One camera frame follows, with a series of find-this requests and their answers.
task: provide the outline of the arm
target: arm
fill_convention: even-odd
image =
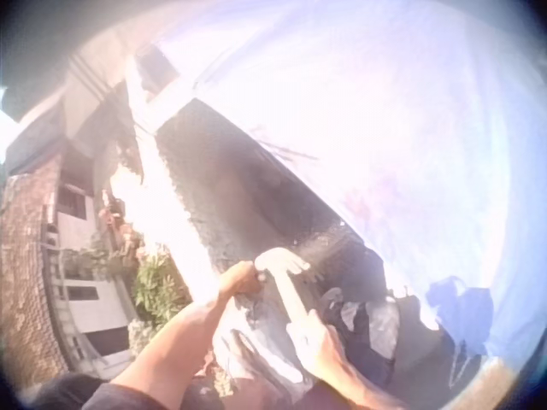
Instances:
[[[181,310],[111,383],[141,391],[170,410],[178,410],[203,363],[230,298],[255,279],[252,262],[239,262],[223,275],[218,296],[205,305]]]
[[[291,324],[287,331],[294,342],[298,359],[304,368],[330,384],[350,401],[355,409],[395,409],[402,404],[366,380],[345,358],[338,334],[325,326],[315,310],[306,308],[292,283],[289,273],[299,274],[309,269],[309,263],[288,249],[275,248],[256,258],[256,269],[272,273]]]
[[[304,368],[330,384],[352,408],[404,408],[400,401],[366,380],[347,361],[336,330],[325,326],[315,310],[311,310],[303,322],[288,325],[287,331]]]

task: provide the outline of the sleeve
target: sleeve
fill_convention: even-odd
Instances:
[[[166,410],[166,408],[140,391],[117,384],[103,384],[97,389],[82,410]]]

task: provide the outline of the brick wall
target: brick wall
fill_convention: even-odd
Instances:
[[[17,389],[68,369],[52,328],[40,245],[44,205],[56,192],[61,164],[58,154],[33,173],[9,178],[3,195],[0,331],[3,365]]]

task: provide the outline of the building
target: building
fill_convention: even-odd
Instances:
[[[115,377],[131,361],[135,317],[120,279],[63,262],[65,249],[88,248],[100,231],[93,159],[63,136],[58,100],[42,111],[4,164],[0,325],[4,370],[18,390],[67,371]]]

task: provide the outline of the blue tarp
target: blue tarp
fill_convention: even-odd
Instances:
[[[435,2],[261,0],[160,46],[457,343],[522,366],[547,325],[547,106],[510,38]]]

